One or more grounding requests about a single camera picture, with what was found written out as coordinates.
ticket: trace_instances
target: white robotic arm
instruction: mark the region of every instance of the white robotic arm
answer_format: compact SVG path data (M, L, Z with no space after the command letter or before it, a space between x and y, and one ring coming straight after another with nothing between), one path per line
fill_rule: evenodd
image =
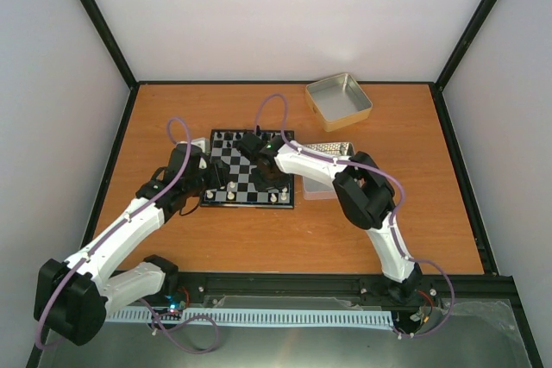
M46 326L76 345L93 338L105 318L118 309L144 296L158 292L170 295L176 290L178 267L158 256L145 258L130 271L111 275L136 246L180 211L189 197L199 196L207 188L226 185L229 168L222 162L208 163L204 157L208 146L206 139L191 142L191 155L184 173L172 188L166 189L185 158L186 144L179 143L171 153L168 166L158 169L136 192L136 198L125 211L94 241L62 263L50 259L41 267L34 302L37 321L60 280L74 268L74 275L47 315ZM132 214L162 191L155 203ZM77 267L83 259L85 262Z

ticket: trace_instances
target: chessboard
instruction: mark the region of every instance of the chessboard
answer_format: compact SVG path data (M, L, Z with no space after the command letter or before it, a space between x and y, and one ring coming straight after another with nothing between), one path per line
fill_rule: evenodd
M253 130L245 129L213 129L210 133L210 160L220 159L230 167L229 181L234 185L221 189L208 189L199 204L202 207L258 207L269 209L293 209L294 189L293 175L290 175L289 185L282 190L272 189L257 191L250 176L257 168L235 149L236 143L246 133ZM261 130L257 133L263 140L269 141L276 130ZM285 131L285 135L293 139L293 131Z

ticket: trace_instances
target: black metal frame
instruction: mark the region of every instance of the black metal frame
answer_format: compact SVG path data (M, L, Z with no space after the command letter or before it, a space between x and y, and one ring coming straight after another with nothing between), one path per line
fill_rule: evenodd
M486 235L479 208L475 200L474 191L464 165L461 151L455 137L455 131L450 121L447 105L442 92L451 79L462 57L477 35L486 17L489 15L497 0L481 0L472 19L458 41L454 51L444 66L441 75L433 82L361 82L362 84L427 84L430 87L436 113L441 123L443 137L446 141L448 153L452 161L456 179L461 191L462 199L467 211L467 217L472 227L476 245L479 250L484 275L452 275L451 280L459 298L491 298L507 299L510 301L518 327L524 339L524 344L534 367L543 366L533 340L529 324L525 317L518 291L513 278L499 275L499 270L492 255L492 249ZM111 150L108 164L103 175L100 189L85 231L83 245L88 243L94 234L97 220L104 205L110 179L122 140L124 138L136 96L142 84L302 84L312 81L141 81L136 82L132 71L116 44L113 34L102 17L101 11L94 0L81 0L103 43L110 52L122 77L130 88L129 99L123 112L119 129ZM361 287L368 286L378 275L357 274L266 274L266 273L215 273L215 272L181 272L179 283L186 286L191 294L191 300L202 303L206 296L217 295L261 295L261 296L326 296L340 297L355 303L378 305L394 312L409 310L408 307L393 303L385 303L372 296L361 294ZM434 286L441 296L447 297L448 287L442 277L423 276L423 284ZM38 365L41 352L34 348L27 367Z

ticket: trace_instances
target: white wall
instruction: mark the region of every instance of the white wall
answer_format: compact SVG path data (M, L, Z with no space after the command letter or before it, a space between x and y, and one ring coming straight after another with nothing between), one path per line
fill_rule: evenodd
M78 247L128 90L78 0L0 0L0 366L25 366L36 277Z
M552 366L552 0L499 0L445 90L499 269Z
M138 79L434 81L480 0L97 0Z

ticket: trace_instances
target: metal tin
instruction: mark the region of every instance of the metal tin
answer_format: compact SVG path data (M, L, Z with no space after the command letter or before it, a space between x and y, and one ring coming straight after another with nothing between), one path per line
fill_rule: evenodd
M308 84L305 96L325 131L365 120L372 110L372 102L348 73Z

